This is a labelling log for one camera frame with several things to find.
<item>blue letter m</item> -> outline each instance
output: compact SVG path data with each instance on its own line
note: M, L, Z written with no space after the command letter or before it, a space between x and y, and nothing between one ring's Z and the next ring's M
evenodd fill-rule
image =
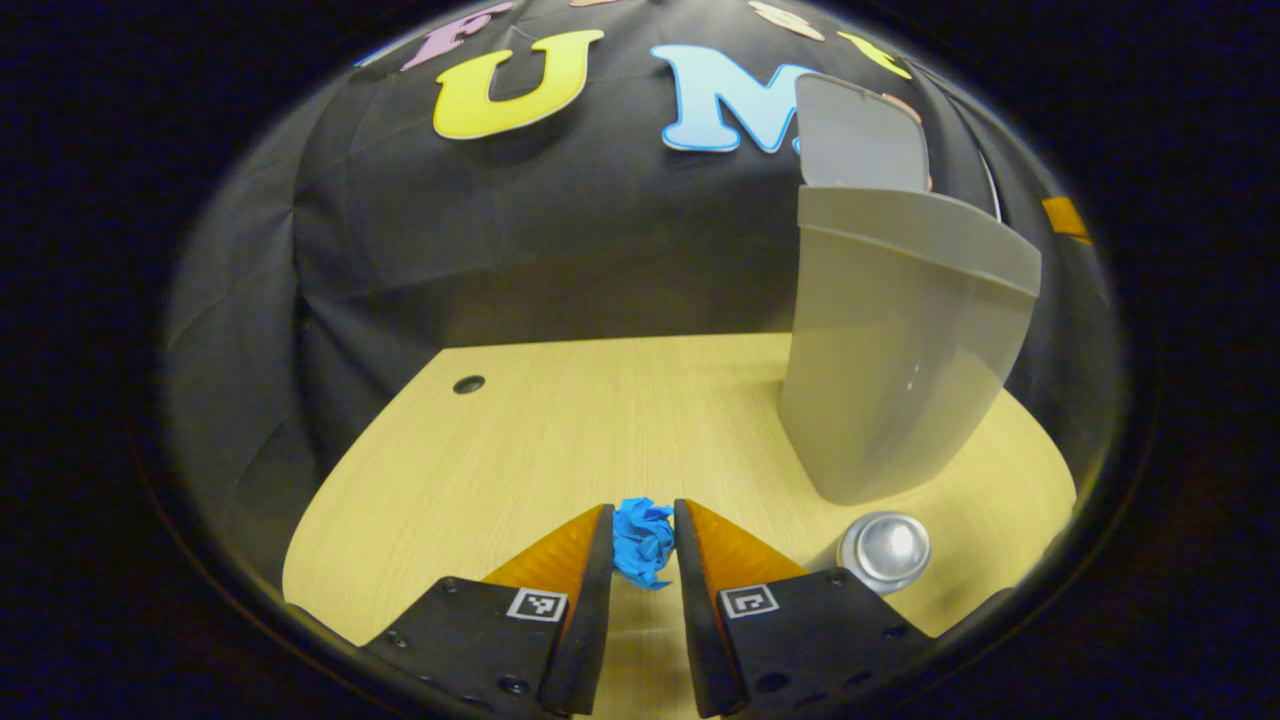
M769 85L760 85L719 50L696 45L658 45L649 50L671 64L676 76L678 119L662 131L676 150L728 152L741 137L724 126L721 101L733 111L751 140L777 152L796 111L796 78L812 73L800 65L778 65Z

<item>blue crumpled paper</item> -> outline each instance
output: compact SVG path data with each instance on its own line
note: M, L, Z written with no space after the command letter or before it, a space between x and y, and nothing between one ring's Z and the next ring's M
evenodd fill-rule
M669 585L658 579L667 566L676 536L671 530L669 506L654 506L648 497L631 497L613 511L613 566L644 589Z

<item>screw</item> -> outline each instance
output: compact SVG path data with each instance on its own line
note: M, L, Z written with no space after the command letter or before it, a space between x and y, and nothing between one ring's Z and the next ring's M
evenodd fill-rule
M454 383L453 392L456 392L458 395L467 395L467 393L472 393L472 392L475 392L475 391L477 391L477 389L480 389L483 387L484 387L484 377L483 375L467 375L467 377L462 378L461 380L458 380L457 383Z
M503 675L498 679L498 687L511 694L525 694L529 692L529 683L515 675Z

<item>yellow letter u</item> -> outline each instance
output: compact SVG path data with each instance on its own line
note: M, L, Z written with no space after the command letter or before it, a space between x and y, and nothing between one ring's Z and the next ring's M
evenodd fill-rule
M435 101L435 132L452 140L474 140L536 123L564 108L586 85L586 49L604 37L598 29L553 35L534 42L547 53L543 82L527 95L494 102L489 85L498 65L511 58L499 50L460 63L435 78L440 97Z

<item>silver can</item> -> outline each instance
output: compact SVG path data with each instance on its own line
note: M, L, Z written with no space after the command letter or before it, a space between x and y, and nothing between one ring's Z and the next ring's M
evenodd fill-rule
M931 556L929 533L919 520L902 512L869 512L855 520L808 569L847 568L867 587L888 594L914 583Z

